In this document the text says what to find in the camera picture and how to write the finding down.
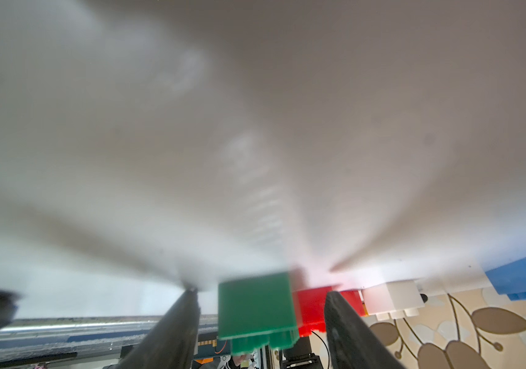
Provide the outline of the red lego brick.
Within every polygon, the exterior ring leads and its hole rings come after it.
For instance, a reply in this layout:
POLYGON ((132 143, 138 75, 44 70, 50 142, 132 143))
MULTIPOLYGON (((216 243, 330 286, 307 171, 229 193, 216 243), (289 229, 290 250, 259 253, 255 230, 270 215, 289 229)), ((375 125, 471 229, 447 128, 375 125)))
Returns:
MULTIPOLYGON (((295 304, 299 308, 297 317, 300 318, 298 332, 301 338, 309 337, 313 332, 326 332, 324 307, 329 292, 335 292, 335 289, 328 286, 300 290, 295 293, 295 304)), ((360 317, 367 316, 360 290, 341 291, 339 294, 360 317)))

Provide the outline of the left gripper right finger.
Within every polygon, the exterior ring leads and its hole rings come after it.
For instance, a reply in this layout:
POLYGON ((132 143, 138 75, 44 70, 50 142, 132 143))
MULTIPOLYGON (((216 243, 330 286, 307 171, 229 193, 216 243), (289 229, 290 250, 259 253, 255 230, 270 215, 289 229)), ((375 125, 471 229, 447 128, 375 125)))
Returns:
POLYGON ((324 316, 334 368, 404 368, 339 292, 327 294, 324 316))

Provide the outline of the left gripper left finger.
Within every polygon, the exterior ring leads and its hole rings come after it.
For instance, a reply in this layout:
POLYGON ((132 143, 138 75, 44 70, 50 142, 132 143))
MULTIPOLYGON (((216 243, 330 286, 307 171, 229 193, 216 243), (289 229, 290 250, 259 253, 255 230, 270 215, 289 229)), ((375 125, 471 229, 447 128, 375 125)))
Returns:
POLYGON ((200 316, 197 292, 184 292, 116 367, 190 368, 198 342, 200 316))

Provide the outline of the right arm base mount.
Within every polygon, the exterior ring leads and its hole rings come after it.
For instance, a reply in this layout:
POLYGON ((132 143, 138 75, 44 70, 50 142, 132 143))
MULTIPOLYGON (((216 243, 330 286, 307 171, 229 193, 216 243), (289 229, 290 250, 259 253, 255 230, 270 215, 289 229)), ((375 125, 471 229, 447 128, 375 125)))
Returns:
POLYGON ((280 353, 281 369, 323 369, 321 358, 312 352, 309 337, 300 338, 296 344, 280 353))

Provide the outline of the green lego brick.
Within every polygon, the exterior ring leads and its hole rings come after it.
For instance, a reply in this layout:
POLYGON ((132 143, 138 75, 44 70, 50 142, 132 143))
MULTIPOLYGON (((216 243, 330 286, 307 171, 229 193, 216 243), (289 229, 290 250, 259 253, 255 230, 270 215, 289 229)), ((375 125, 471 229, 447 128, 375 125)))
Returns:
POLYGON ((219 284, 218 338, 230 342, 235 356, 292 348, 300 335, 289 273, 219 284))

